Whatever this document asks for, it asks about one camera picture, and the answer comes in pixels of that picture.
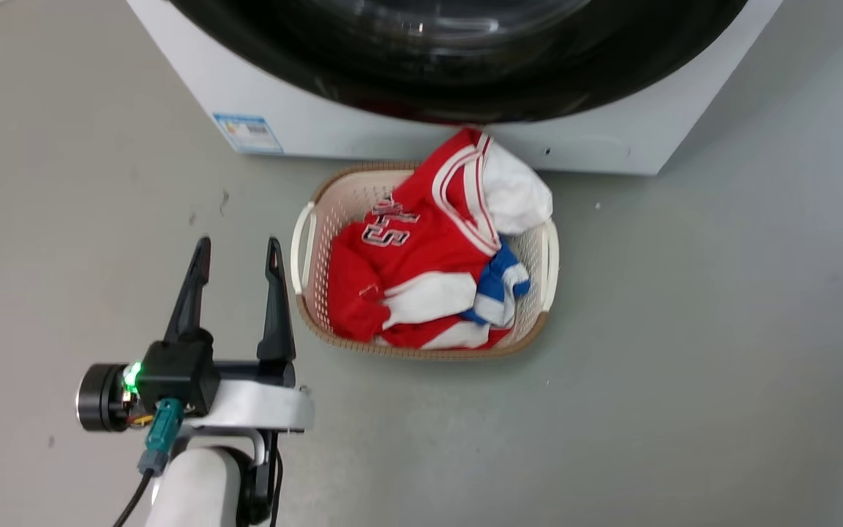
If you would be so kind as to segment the black round washing machine door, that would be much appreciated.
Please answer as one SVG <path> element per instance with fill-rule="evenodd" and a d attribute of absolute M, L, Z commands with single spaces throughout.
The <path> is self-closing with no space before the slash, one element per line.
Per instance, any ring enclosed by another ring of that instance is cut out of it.
<path fill-rule="evenodd" d="M 235 56 L 415 122 L 539 122 L 685 66 L 747 0 L 168 0 Z"/>

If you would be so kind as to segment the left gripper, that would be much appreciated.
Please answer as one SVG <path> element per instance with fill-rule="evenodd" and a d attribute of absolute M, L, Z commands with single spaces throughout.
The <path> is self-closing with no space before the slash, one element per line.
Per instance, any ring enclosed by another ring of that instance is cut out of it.
<path fill-rule="evenodd" d="M 164 333 L 142 360 L 91 365 L 80 381 L 75 410 L 91 433 L 147 427 L 151 441 L 171 441 L 183 426 L 250 428 L 297 433 L 311 427 L 315 404 L 295 387 L 290 298 L 277 237 L 268 240 L 268 283 L 262 338 L 251 362 L 213 357 L 201 332 L 202 291 L 209 282 L 211 238 L 202 236 Z"/>

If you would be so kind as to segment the blue and white garment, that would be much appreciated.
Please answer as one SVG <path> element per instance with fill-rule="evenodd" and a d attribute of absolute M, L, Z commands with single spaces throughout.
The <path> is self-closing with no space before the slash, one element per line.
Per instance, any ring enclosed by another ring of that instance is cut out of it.
<path fill-rule="evenodd" d="M 519 261 L 509 243 L 502 238 L 501 247 L 479 277 L 472 307 L 460 313 L 460 317 L 479 326 L 511 328 L 517 300 L 525 296 L 530 287 L 530 275 L 525 264 Z"/>

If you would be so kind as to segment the beige plastic laundry basket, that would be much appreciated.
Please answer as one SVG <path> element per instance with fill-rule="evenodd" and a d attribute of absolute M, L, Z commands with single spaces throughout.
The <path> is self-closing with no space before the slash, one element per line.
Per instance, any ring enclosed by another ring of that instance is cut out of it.
<path fill-rule="evenodd" d="M 353 165 L 328 178 L 302 208 L 292 233 L 291 270 L 288 271 L 302 320 L 325 344 L 366 356 L 464 362 L 514 356 L 524 351 L 542 333 L 558 291 L 560 243 L 558 228 L 552 220 L 509 241 L 509 246 L 528 270 L 531 289 L 517 303 L 512 329 L 494 347 L 408 349 L 358 343 L 332 331 L 326 301 L 332 239 L 342 227 L 360 220 L 375 199 L 395 189 L 417 166 L 417 162 L 408 161 Z"/>

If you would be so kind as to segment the red and white jersey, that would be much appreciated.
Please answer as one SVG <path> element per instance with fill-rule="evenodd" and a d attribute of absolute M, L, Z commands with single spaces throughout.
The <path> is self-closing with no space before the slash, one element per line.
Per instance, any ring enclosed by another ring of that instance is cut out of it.
<path fill-rule="evenodd" d="M 504 330 L 465 319 L 501 249 L 483 187 L 491 138 L 464 129 L 331 243 L 327 314 L 339 337 L 483 349 Z"/>

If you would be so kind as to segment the blue energy label sticker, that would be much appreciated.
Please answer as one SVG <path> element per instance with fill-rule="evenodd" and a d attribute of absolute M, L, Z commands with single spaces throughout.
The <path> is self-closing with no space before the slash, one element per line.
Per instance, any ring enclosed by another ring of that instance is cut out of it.
<path fill-rule="evenodd" d="M 283 146 L 262 116 L 212 113 L 214 123 L 232 148 L 243 154 L 284 154 Z"/>

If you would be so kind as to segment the white washing machine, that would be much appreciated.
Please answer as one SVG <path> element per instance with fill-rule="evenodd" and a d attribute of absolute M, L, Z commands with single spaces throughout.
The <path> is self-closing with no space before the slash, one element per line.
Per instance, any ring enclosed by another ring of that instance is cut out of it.
<path fill-rule="evenodd" d="M 452 126 L 378 116 L 305 93 L 235 56 L 167 0 L 128 4 L 211 122 L 212 113 L 262 116 L 283 146 L 284 154 L 272 156 L 422 160 L 454 134 Z M 780 4 L 747 0 L 699 56 L 632 96 L 574 116 L 491 124 L 486 133 L 535 169 L 655 176 Z"/>

